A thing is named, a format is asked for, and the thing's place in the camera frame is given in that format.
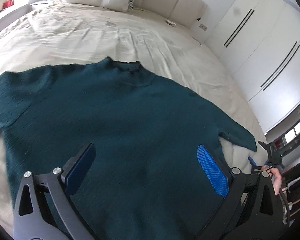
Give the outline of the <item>right hand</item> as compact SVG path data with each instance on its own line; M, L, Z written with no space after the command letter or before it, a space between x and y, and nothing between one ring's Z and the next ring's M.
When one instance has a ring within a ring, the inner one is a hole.
M264 165L261 167L261 171L267 171L270 176L273 176L272 184L273 184L274 192L276 196L279 195L279 191L282 185L282 177L279 169Z

